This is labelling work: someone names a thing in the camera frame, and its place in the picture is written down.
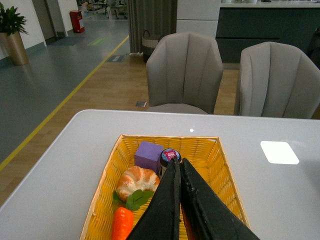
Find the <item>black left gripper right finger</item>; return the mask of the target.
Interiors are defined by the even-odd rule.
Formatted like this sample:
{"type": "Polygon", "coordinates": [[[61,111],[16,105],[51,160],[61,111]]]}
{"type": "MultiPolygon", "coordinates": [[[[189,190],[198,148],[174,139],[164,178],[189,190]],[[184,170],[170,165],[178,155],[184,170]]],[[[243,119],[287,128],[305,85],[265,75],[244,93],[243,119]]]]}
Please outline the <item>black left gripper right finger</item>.
{"type": "Polygon", "coordinates": [[[186,158],[180,163],[180,203],[189,240],[257,240],[186,158]]]}

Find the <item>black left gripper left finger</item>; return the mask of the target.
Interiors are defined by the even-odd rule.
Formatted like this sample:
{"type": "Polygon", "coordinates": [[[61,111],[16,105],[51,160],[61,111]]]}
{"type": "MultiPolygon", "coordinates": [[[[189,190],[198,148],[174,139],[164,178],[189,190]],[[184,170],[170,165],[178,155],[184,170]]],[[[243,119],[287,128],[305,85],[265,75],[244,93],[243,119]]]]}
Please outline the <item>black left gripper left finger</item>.
{"type": "Polygon", "coordinates": [[[181,172],[173,158],[147,209],[128,240],[178,240],[180,238],[181,172]]]}

